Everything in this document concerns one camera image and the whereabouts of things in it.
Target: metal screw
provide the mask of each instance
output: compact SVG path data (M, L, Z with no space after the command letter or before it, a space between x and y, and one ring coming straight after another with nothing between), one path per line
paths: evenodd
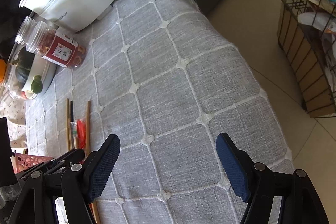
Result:
M74 172L77 172L79 170L82 169L82 165L81 164L74 164L71 166L71 170L74 171Z
M256 168L256 170L258 171L264 171L265 170L265 165L260 163L260 162L257 162L255 165L254 165L254 168Z
M40 171L34 171L33 173L31 173L31 177L33 179L37 179L40 175L41 175Z
M296 174L300 177L300 178L304 178L306 176L306 172L304 172L303 170L299 169L296 171Z

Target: black metal rack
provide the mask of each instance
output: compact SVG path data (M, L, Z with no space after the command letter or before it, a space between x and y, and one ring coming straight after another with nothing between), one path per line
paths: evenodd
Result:
M336 117L336 0L281 1L278 42L300 86L302 107L311 117Z

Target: dark green fruit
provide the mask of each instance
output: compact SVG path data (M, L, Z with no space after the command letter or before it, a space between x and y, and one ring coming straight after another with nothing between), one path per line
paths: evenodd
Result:
M31 83L30 89L33 93L41 93L43 90L43 83L40 79L34 78L33 82Z
M33 81L35 81L35 80L41 80L41 79L42 79L41 75L35 75L34 78L33 78Z
M19 82L25 83L27 81L34 57L33 53L28 52L26 47L23 47L19 51L17 59L11 62L13 66L16 66L15 76Z
M22 90L23 87L25 86L25 83L19 82L17 86L19 87L20 90Z
M22 67L16 67L15 68L15 76L17 80L21 83L25 83L28 79L30 71L22 68Z

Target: gray tablecloth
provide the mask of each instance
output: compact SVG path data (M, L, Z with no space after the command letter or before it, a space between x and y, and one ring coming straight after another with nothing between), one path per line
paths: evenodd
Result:
M102 223L239 223L246 205L216 154L221 132L254 161L293 172L267 94L193 0L116 0L74 37L87 57L27 104L28 147L65 153L65 98L75 118L91 100L92 149L110 133L122 146L97 200ZM270 223L279 206L276 198Z

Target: beige floor tile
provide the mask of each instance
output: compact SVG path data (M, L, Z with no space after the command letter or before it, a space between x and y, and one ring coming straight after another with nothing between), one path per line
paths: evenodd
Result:
M261 87L267 92L268 99L278 117L287 144L292 150L293 158L299 153L308 139L316 120L260 73L252 70Z
M321 118L317 120L336 140L336 118Z
M248 64L297 102L301 93L278 47L280 0L223 0L209 15L215 29L239 48Z
M294 160L296 168L305 170L322 201L330 223L336 223L336 142L316 124L307 143Z

